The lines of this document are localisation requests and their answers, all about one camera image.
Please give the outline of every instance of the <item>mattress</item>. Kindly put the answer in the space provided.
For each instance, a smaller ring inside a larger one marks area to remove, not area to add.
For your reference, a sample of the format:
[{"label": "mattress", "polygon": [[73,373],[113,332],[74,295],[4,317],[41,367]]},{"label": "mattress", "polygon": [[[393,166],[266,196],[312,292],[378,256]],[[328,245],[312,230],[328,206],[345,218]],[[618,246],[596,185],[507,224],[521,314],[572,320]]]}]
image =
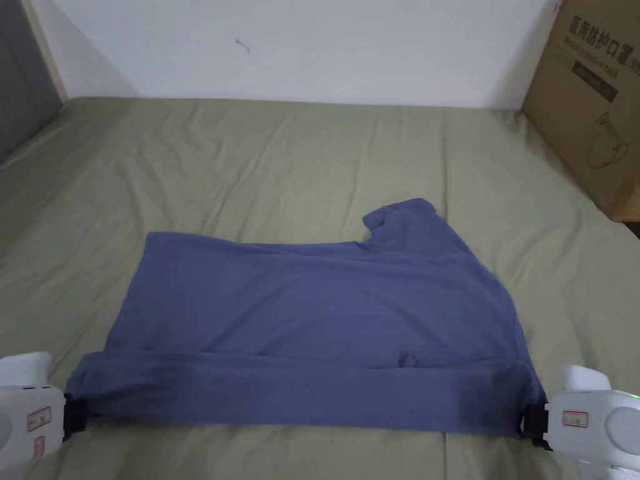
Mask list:
[{"label": "mattress", "polygon": [[[51,383],[63,388],[102,349],[149,231],[363,240],[365,213],[415,197],[510,291],[548,394],[567,364],[640,392],[640,241],[593,205],[522,114],[487,110],[72,100],[0,171],[0,352],[51,352]],[[101,421],[29,478],[575,474],[507,438]]]}]

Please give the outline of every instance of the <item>red label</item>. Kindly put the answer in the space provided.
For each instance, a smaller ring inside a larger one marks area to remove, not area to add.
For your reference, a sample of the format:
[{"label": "red label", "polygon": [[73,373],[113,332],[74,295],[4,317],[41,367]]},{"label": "red label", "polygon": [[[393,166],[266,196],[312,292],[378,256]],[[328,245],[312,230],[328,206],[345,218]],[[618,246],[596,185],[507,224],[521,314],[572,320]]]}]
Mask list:
[{"label": "red label", "polygon": [[565,410],[562,412],[562,425],[565,427],[587,428],[589,426],[589,414],[587,412]]},{"label": "red label", "polygon": [[45,407],[27,416],[27,431],[34,431],[51,421],[51,407]]},{"label": "red label", "polygon": [[33,441],[33,460],[39,460],[44,455],[44,437],[39,436]]}]

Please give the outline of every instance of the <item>t-shirt sleeve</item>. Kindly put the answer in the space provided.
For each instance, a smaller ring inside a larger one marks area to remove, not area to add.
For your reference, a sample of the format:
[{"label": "t-shirt sleeve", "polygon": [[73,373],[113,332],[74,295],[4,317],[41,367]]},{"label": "t-shirt sleeve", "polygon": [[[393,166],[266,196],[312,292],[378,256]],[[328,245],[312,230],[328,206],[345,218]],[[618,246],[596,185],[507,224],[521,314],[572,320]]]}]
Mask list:
[{"label": "t-shirt sleeve", "polygon": [[379,208],[364,217],[371,231],[367,244],[378,250],[419,255],[445,255],[471,251],[423,198]]}]

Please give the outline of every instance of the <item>wall mark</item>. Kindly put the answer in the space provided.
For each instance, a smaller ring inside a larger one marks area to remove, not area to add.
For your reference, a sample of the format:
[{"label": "wall mark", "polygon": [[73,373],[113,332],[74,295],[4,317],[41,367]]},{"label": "wall mark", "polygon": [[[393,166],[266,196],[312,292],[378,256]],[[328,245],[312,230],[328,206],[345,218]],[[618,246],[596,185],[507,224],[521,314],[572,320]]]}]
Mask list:
[{"label": "wall mark", "polygon": [[246,54],[250,55],[251,54],[251,49],[246,45],[246,43],[244,43],[242,40],[240,40],[239,38],[236,38],[236,44],[237,45],[242,45],[244,48],[246,48]]}]

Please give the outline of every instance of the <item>white wall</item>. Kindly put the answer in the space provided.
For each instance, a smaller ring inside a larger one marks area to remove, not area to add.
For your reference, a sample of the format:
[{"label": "white wall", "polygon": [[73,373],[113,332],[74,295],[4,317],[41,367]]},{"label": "white wall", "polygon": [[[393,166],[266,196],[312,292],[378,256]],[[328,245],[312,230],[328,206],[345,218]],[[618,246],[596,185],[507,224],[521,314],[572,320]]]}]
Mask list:
[{"label": "white wall", "polygon": [[31,2],[71,98],[519,108],[556,16],[555,0]]}]

